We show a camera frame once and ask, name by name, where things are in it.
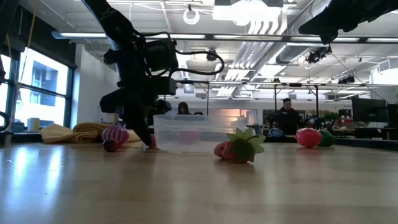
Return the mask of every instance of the man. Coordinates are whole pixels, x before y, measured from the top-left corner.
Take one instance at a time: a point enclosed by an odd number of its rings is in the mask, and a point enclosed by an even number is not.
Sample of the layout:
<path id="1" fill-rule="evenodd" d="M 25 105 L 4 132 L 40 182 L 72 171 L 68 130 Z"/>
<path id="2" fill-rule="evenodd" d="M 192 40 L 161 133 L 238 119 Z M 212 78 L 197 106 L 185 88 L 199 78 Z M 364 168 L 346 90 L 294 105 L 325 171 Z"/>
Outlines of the man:
<path id="1" fill-rule="evenodd" d="M 284 106 L 276 115 L 277 127 L 286 135 L 295 135 L 301 123 L 301 116 L 292 108 L 292 101 L 284 99 Z"/>

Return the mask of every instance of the window frame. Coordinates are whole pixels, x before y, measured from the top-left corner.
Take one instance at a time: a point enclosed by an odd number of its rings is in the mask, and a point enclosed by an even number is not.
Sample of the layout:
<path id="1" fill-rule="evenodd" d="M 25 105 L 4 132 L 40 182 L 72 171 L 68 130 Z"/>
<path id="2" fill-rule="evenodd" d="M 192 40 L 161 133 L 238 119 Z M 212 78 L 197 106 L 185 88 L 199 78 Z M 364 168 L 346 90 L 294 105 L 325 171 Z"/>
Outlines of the window frame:
<path id="1" fill-rule="evenodd" d="M 43 54 L 43 52 L 31 47 L 31 50 L 34 50 L 48 58 L 51 58 L 52 60 L 55 60 L 52 57 L 49 57 L 46 54 Z M 10 55 L 8 54 L 8 52 L 2 52 L 3 55 L 10 57 Z M 18 80 L 19 79 L 19 66 L 20 66 L 20 62 L 21 62 L 21 52 L 16 52 L 15 50 L 13 50 L 12 52 L 12 57 L 11 58 L 11 66 L 10 66 L 10 71 L 8 71 L 9 73 L 9 79 L 5 79 L 3 85 L 7 84 L 8 85 L 8 93 L 7 93 L 7 100 L 6 100 L 6 111 L 4 111 L 6 114 L 8 114 L 9 116 L 11 116 L 11 111 L 12 111 L 12 102 L 14 101 L 14 99 L 16 98 L 16 85 L 15 85 L 15 79 Z M 55 91 L 50 91 L 50 90 L 46 90 L 40 87 L 36 87 L 33 85 L 26 85 L 23 83 L 19 83 L 21 88 L 25 88 L 28 90 L 32 90 L 35 91 L 37 93 L 43 93 L 43 94 L 47 94 L 50 96 L 58 96 L 58 97 L 62 97 L 65 99 L 65 111 L 64 111 L 64 117 L 63 117 L 63 125 L 67 128 L 70 127 L 70 116 L 71 116 L 71 111 L 72 111 L 72 88 L 73 88 L 73 75 L 75 72 L 75 68 L 72 68 L 68 65 L 65 65 L 64 63 L 61 63 L 62 65 L 66 66 L 68 68 L 68 73 L 67 73 L 67 93 L 64 94 L 60 94 L 57 93 Z"/>

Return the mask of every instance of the plastic bin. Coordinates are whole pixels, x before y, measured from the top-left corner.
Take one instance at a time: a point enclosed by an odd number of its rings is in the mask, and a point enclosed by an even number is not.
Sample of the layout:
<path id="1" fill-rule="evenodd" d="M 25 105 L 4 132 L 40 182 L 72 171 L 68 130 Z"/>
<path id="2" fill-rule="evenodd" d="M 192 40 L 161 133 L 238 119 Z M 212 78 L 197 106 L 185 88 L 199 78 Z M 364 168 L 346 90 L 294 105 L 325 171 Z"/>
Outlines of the plastic bin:
<path id="1" fill-rule="evenodd" d="M 246 129 L 246 118 L 235 116 L 157 115 L 154 132 L 157 147 L 169 152 L 213 153 L 227 141 L 227 133 Z"/>

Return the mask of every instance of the towel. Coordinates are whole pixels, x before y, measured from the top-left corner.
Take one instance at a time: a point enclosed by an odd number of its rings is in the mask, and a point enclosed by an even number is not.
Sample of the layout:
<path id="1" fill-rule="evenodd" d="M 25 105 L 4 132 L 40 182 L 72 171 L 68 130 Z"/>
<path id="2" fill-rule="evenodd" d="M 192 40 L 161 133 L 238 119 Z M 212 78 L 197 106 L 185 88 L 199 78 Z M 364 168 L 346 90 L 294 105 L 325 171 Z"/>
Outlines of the towel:
<path id="1" fill-rule="evenodd" d="M 102 142 L 101 134 L 105 128 L 111 126 L 103 123 L 81 123 L 73 129 L 58 124 L 51 124 L 41 130 L 43 142 L 51 143 L 91 143 Z M 140 141 L 133 130 L 128 130 L 127 142 Z"/>

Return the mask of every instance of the person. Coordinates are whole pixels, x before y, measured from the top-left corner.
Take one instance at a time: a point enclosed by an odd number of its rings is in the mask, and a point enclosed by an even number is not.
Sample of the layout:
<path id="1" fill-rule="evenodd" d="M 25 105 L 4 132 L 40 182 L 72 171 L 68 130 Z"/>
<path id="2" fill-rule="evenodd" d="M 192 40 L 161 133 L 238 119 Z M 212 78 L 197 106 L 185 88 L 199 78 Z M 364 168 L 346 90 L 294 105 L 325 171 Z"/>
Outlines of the person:
<path id="1" fill-rule="evenodd" d="M 284 99 L 284 106 L 276 114 L 277 127 L 286 135 L 295 135 L 301 122 L 301 116 L 292 108 L 292 101 Z"/>
<path id="2" fill-rule="evenodd" d="M 178 115 L 191 115 L 189 113 L 188 105 L 186 102 L 181 102 L 178 104 Z"/>

